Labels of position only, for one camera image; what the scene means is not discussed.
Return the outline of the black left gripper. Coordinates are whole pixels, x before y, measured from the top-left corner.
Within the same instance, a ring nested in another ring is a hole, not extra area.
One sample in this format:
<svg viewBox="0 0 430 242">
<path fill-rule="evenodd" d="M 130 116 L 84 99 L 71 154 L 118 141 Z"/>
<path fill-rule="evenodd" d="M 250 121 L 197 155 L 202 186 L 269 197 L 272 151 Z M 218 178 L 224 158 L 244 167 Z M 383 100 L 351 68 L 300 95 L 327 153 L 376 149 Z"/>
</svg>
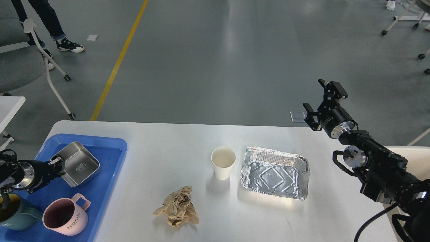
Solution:
<svg viewBox="0 0 430 242">
<path fill-rule="evenodd" d="M 13 185 L 14 190 L 26 190 L 29 194 L 34 193 L 58 177 L 66 174 L 63 169 L 66 160 L 61 155 L 54 155 L 49 161 L 19 160 L 18 174 L 23 175 L 17 184 Z"/>
</svg>

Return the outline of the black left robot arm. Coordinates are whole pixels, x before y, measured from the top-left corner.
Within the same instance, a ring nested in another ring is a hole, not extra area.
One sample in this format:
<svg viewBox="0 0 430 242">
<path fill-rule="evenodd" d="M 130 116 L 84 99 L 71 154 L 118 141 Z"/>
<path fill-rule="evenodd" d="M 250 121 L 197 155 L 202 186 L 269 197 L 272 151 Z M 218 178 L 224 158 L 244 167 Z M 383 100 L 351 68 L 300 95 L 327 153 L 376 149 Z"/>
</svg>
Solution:
<svg viewBox="0 0 430 242">
<path fill-rule="evenodd" d="M 10 194 L 25 190 L 29 194 L 50 184 L 55 178 L 66 172 L 65 159 L 55 155 L 50 161 L 17 160 L 14 150 L 6 149 L 0 153 L 1 211 L 6 210 L 10 203 Z"/>
</svg>

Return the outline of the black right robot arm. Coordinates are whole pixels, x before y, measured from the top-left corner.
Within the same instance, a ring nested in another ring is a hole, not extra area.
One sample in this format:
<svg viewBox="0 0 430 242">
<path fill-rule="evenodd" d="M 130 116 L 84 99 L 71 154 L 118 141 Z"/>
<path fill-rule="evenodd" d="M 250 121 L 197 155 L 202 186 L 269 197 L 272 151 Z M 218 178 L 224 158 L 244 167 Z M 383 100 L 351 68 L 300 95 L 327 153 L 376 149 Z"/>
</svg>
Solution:
<svg viewBox="0 0 430 242">
<path fill-rule="evenodd" d="M 392 224 L 404 242 L 429 241 L 429 179 L 419 180 L 407 172 L 407 159 L 376 142 L 369 132 L 343 109 L 340 101 L 348 94 L 339 82 L 319 79 L 324 99 L 315 111 L 304 103 L 305 122 L 314 131 L 324 130 L 332 139 L 347 147 L 332 153 L 333 162 L 345 173 L 361 181 L 361 194 L 374 202 L 391 205 L 364 222 L 357 231 L 357 242 L 364 229 L 394 208 L 404 214 L 393 214 Z"/>
</svg>

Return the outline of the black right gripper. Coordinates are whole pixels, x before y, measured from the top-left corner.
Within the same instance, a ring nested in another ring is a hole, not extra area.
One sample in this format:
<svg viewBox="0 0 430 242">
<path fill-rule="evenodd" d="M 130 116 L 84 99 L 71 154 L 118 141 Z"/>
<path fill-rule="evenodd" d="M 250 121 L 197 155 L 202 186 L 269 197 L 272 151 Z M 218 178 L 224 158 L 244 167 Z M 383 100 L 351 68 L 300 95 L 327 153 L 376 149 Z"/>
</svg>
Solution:
<svg viewBox="0 0 430 242">
<path fill-rule="evenodd" d="M 324 88 L 323 101 L 317 111 L 309 103 L 303 103 L 304 121 L 313 131 L 324 130 L 330 138 L 338 139 L 342 133 L 356 127 L 353 118 L 339 105 L 348 98 L 348 93 L 339 82 L 319 79 L 318 83 Z"/>
</svg>

